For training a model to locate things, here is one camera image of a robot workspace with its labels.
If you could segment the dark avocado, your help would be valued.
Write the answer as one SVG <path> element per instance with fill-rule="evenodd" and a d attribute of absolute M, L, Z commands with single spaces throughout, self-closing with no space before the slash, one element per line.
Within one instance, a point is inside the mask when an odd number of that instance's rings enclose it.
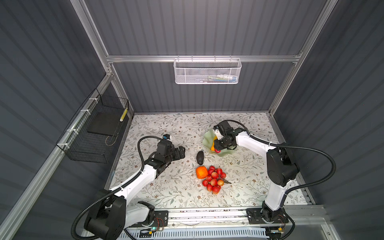
<path fill-rule="evenodd" d="M 203 151 L 199 151 L 196 156 L 197 163 L 202 166 L 204 164 L 205 155 Z"/>

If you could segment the orange bell pepper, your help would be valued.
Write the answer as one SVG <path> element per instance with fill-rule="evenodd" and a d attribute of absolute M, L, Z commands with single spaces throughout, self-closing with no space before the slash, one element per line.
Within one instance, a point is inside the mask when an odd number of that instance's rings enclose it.
<path fill-rule="evenodd" d="M 206 167 L 200 166 L 196 168 L 196 175 L 198 179 L 205 179 L 209 175 L 209 173 Z"/>

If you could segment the red grape bunch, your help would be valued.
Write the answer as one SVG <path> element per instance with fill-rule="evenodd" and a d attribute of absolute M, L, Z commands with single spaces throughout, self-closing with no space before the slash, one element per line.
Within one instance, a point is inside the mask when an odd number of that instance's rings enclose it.
<path fill-rule="evenodd" d="M 200 179 L 202 181 L 202 186 L 212 194 L 218 195 L 224 185 L 231 185 L 226 178 L 227 175 L 222 168 L 215 168 L 214 166 L 209 166 L 207 168 L 209 175 L 205 179 Z"/>

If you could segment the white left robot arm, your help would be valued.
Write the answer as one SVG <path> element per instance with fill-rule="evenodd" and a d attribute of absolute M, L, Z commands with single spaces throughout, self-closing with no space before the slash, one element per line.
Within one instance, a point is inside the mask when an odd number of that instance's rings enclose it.
<path fill-rule="evenodd" d="M 186 156 L 183 146 L 175 145 L 166 137 L 157 138 L 157 150 L 144 159 L 141 142 L 148 139 L 143 137 L 137 143 L 141 168 L 132 177 L 120 185 L 100 190 L 97 199 L 83 210 L 74 220 L 71 235 L 76 240 L 85 239 L 77 233 L 77 224 L 85 217 L 84 229 L 90 233 L 89 240 L 115 240 L 123 230 L 136 223 L 149 224 L 154 218 L 154 207 L 146 202 L 138 202 L 133 207 L 131 200 L 149 183 L 153 182 L 172 162 L 182 160 Z"/>

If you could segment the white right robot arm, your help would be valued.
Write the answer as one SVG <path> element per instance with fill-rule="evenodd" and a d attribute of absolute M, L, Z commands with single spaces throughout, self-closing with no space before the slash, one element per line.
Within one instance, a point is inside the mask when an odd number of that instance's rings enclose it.
<path fill-rule="evenodd" d="M 214 150 L 234 150 L 240 146 L 263 157 L 271 183 L 267 197 L 262 203 L 261 216 L 264 222 L 273 223 L 279 216 L 284 215 L 286 191 L 290 189 L 300 169 L 286 148 L 255 137 L 244 125 L 234 129 L 229 122 L 222 121 L 213 127 L 217 137 L 214 140 Z"/>

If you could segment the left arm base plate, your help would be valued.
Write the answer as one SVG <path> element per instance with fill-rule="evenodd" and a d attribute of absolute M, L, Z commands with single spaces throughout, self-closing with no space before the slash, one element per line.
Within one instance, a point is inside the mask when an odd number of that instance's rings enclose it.
<path fill-rule="evenodd" d="M 169 211 L 155 210 L 154 217 L 150 222 L 144 221 L 144 222 L 135 223 L 129 226 L 129 228 L 167 227 L 168 220 L 169 220 Z"/>

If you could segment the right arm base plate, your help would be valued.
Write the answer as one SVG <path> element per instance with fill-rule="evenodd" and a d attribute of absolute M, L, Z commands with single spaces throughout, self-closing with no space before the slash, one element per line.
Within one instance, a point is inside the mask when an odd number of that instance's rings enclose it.
<path fill-rule="evenodd" d="M 271 211 L 268 208 L 248 208 L 247 218 L 250 224 L 286 224 L 288 217 L 282 209 Z"/>

